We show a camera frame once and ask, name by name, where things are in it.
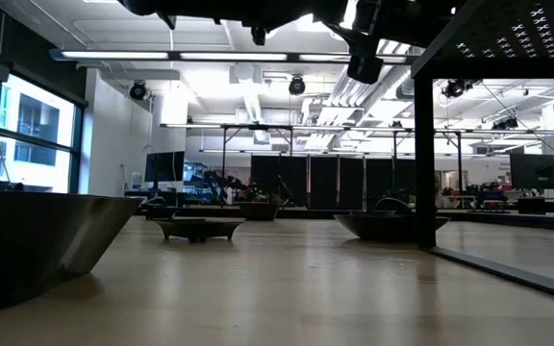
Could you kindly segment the black ceiling device cluster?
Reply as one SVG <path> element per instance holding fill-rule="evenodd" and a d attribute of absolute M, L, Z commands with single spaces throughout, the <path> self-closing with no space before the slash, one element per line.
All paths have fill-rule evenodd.
<path fill-rule="evenodd" d="M 482 79 L 452 79 L 448 80 L 441 94 L 447 99 L 459 98 L 475 85 L 482 82 Z"/>

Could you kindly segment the black monitor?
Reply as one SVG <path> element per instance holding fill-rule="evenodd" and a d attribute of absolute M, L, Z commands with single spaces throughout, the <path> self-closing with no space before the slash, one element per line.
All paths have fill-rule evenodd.
<path fill-rule="evenodd" d="M 554 155 L 511 154 L 512 188 L 554 189 Z"/>
<path fill-rule="evenodd" d="M 184 179 L 185 152 L 152 153 L 146 157 L 144 181 L 180 182 Z"/>

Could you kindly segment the black boat-shaped mini plate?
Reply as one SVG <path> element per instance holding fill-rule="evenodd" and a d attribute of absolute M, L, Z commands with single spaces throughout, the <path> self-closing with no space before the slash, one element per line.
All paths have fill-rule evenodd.
<path fill-rule="evenodd" d="M 244 223 L 243 220 L 207 220 L 203 218 L 182 218 L 156 220 L 161 227 L 164 239 L 171 236 L 186 238 L 190 243 L 206 242 L 211 237 L 226 237 L 232 240 L 235 229 Z"/>

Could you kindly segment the overhead bar with light tubes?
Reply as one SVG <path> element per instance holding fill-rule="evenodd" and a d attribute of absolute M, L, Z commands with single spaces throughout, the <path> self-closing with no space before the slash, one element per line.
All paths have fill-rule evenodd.
<path fill-rule="evenodd" d="M 347 54 L 263 53 L 235 51 L 125 51 L 125 50 L 62 50 L 51 49 L 51 58 L 58 62 L 277 62 L 346 64 Z"/>

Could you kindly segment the black partition wall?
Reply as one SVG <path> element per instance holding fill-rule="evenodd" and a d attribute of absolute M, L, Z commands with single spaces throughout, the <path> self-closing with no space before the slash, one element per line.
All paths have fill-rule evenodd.
<path fill-rule="evenodd" d="M 416 195 L 416 162 L 347 157 L 254 156 L 251 180 L 309 210 L 383 210 Z"/>

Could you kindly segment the black leaf-shaped mini plate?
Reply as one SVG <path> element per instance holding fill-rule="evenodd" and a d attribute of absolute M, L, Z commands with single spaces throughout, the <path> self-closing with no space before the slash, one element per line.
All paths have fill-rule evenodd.
<path fill-rule="evenodd" d="M 365 241 L 416 243 L 421 235 L 414 213 L 353 212 L 335 214 L 334 218 L 351 234 Z"/>

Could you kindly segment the black perforated metal rack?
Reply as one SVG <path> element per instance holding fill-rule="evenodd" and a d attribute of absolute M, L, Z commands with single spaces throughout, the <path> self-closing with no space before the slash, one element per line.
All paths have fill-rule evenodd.
<path fill-rule="evenodd" d="M 554 296 L 554 279 L 441 248 L 436 215 L 432 88 L 438 78 L 554 79 L 554 0 L 466 0 L 412 66 L 416 241 L 422 250 Z"/>

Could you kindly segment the large black-framed window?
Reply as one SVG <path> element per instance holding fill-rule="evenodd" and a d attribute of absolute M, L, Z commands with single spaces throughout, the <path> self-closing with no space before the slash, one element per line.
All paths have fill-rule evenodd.
<path fill-rule="evenodd" d="M 82 110 L 14 75 L 0 83 L 0 181 L 28 191 L 75 186 Z"/>

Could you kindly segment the black angular mini dish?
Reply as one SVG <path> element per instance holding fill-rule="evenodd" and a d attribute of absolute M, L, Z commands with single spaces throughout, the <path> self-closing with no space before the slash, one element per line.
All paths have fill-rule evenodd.
<path fill-rule="evenodd" d="M 139 198 L 0 191 L 0 308 L 89 273 Z"/>

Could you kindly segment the black wavy square mini bowl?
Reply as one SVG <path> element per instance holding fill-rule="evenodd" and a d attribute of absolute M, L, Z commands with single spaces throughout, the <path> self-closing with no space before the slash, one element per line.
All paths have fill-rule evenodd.
<path fill-rule="evenodd" d="M 264 202 L 240 202 L 237 206 L 247 221 L 273 221 L 279 210 L 277 204 Z"/>

